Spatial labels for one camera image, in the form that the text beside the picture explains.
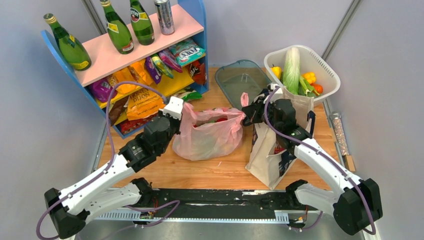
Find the pink plastic grocery bag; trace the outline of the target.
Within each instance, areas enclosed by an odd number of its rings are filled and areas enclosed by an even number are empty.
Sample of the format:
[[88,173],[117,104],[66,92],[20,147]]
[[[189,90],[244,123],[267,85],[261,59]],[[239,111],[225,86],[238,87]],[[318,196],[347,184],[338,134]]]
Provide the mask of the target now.
[[195,111],[192,104],[185,102],[180,134],[174,137],[172,150],[191,161],[227,156],[242,142],[245,117],[234,107]]

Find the cream canvas tote bag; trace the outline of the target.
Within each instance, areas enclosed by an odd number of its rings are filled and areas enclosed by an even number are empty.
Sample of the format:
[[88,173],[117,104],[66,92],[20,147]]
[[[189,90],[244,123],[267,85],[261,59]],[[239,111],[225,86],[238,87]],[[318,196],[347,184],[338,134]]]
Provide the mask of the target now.
[[[269,90],[265,88],[253,102],[260,98],[266,100],[268,96]],[[271,102],[275,103],[278,99],[290,100],[295,109],[296,123],[307,132],[314,133],[316,115],[313,110],[314,100],[311,97],[294,95],[283,87],[282,98],[273,96]],[[268,127],[266,122],[255,123],[252,126],[252,148],[245,169],[270,190],[274,190],[290,169],[296,157],[278,143],[278,135]]]

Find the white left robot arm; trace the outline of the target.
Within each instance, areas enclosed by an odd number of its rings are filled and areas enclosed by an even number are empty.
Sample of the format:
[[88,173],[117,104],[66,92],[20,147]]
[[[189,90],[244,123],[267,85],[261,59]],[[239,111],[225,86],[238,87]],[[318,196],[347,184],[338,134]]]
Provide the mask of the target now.
[[107,164],[72,186],[47,190],[44,193],[46,212],[37,223],[37,237],[45,239],[41,234],[41,224],[46,216],[50,216],[56,229],[54,239],[66,239],[80,232],[88,223],[89,216],[94,215],[94,211],[88,209],[89,201],[161,156],[173,136],[180,133],[182,115],[182,110],[159,110],[144,131],[114,154]]

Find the red patterned snack bag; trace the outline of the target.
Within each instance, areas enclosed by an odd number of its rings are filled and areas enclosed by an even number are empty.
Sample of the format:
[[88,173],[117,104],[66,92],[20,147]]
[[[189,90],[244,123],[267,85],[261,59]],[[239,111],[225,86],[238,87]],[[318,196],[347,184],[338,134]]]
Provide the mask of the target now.
[[135,120],[124,120],[123,122],[118,124],[120,132],[123,135],[126,135],[126,134],[140,128],[144,124],[148,123],[156,115],[157,114],[153,114],[153,115],[151,115],[147,118],[140,118],[140,119],[135,119]]

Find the green white snack bag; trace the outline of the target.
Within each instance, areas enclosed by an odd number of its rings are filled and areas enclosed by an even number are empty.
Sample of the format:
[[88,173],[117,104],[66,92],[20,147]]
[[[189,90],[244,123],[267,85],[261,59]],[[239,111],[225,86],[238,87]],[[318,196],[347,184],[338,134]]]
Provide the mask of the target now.
[[202,95],[197,92],[194,88],[185,87],[179,91],[177,91],[173,97],[177,97],[182,99],[184,102],[190,102],[193,100],[199,100],[202,98]]

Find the blue pink snack shelf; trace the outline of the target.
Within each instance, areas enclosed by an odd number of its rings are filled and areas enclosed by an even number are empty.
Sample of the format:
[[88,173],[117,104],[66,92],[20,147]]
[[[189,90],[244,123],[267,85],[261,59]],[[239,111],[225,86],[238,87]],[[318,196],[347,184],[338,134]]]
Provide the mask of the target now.
[[167,97],[187,86],[195,89],[200,94],[204,94],[209,90],[208,57],[206,56],[208,49],[207,24],[204,3],[202,0],[178,0],[177,4],[171,7],[171,12],[175,25],[175,32],[171,35],[163,35],[161,33],[156,13],[149,16],[155,34],[155,41],[150,45],[139,44],[131,24],[127,25],[135,41],[131,53],[118,53],[107,33],[84,42],[82,45],[92,59],[91,67],[84,71],[75,72],[65,61],[57,47],[54,37],[48,30],[42,30],[41,35],[48,49],[64,72],[85,94],[91,104],[96,106],[97,110],[105,117],[106,103],[100,103],[98,100],[95,100],[86,87],[130,64],[140,61],[187,38],[192,38],[201,48],[206,50],[205,54],[198,58],[200,63],[205,63],[206,83],[198,84],[192,80],[188,71],[184,68],[184,66],[191,63],[188,61],[182,65],[183,73],[176,73],[174,79],[164,76],[161,82],[157,84],[157,86],[154,85],[154,87]]

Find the yellow bell pepper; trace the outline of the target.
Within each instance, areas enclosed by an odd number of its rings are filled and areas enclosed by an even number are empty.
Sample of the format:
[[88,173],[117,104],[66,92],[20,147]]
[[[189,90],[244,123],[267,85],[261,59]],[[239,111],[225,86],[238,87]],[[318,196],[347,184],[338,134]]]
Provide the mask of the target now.
[[272,66],[271,68],[272,72],[274,73],[274,75],[280,80],[283,74],[283,70],[280,66]]

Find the napa cabbage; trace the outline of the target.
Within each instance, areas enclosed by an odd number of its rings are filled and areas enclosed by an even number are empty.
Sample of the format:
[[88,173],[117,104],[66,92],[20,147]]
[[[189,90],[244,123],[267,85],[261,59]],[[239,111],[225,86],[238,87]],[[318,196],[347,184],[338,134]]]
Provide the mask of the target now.
[[297,47],[291,47],[285,54],[282,83],[294,95],[299,90],[300,76],[300,52]]

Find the green leafy vegetable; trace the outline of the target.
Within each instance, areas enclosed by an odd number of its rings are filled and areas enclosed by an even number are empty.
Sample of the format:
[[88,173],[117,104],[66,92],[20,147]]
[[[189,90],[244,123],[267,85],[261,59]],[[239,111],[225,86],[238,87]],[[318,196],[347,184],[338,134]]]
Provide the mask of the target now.
[[316,96],[319,96],[320,93],[311,85],[308,83],[308,81],[303,77],[300,76],[299,78],[299,84],[298,84],[298,95],[315,98]]

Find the purple candy packet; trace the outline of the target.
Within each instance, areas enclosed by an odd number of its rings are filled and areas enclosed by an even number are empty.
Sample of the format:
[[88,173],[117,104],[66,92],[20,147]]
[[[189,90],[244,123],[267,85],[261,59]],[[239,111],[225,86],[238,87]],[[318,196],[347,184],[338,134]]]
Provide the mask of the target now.
[[153,79],[153,81],[156,84],[159,84],[162,80],[162,74],[161,72],[156,68],[155,64],[153,63],[153,60],[150,56],[145,58],[144,67],[149,73],[150,77]]

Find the small yellow orange pepper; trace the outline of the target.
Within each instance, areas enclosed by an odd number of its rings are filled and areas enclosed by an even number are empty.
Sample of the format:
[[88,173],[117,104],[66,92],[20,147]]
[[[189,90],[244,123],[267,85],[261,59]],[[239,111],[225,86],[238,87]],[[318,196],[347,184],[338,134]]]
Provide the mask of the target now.
[[314,84],[316,82],[316,75],[314,72],[307,72],[302,75],[309,84]]

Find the pink candy packet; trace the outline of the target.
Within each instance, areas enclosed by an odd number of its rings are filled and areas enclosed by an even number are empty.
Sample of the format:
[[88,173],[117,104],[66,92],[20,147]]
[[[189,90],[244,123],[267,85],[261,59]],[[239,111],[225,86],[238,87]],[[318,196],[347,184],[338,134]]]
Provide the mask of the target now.
[[168,48],[165,48],[159,51],[158,56],[165,63],[165,65],[167,65],[172,70],[175,70],[178,73],[183,72],[182,66],[177,62],[176,57],[172,54],[172,52]]

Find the green glass bottle right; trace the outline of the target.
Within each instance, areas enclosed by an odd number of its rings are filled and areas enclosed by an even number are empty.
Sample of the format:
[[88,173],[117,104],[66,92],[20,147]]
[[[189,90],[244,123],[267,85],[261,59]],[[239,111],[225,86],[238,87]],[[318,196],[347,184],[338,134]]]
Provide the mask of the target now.
[[155,40],[153,25],[139,0],[130,0],[130,19],[138,42],[144,46],[152,44]]

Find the green glass bottle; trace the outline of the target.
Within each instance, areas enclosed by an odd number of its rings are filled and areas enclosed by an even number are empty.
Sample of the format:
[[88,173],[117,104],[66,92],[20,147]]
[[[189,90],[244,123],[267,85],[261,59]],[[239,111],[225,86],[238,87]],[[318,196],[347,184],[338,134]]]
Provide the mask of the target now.
[[123,55],[134,50],[132,35],[121,17],[114,10],[110,0],[100,0],[106,19],[109,38],[116,50]]
[[88,69],[92,65],[92,60],[82,43],[62,27],[52,13],[46,13],[43,19],[50,26],[59,51],[66,62],[76,71]]
[[155,40],[153,25],[139,0],[130,0],[130,19],[138,42],[144,46],[152,44]]

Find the green glass bottle left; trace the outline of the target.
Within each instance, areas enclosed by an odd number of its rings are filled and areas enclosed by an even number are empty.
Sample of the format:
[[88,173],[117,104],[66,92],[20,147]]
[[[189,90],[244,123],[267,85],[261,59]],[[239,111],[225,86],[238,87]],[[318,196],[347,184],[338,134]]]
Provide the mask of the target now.
[[92,60],[82,43],[62,27],[52,13],[46,13],[43,19],[50,26],[59,51],[66,62],[76,71],[88,69],[92,65]]

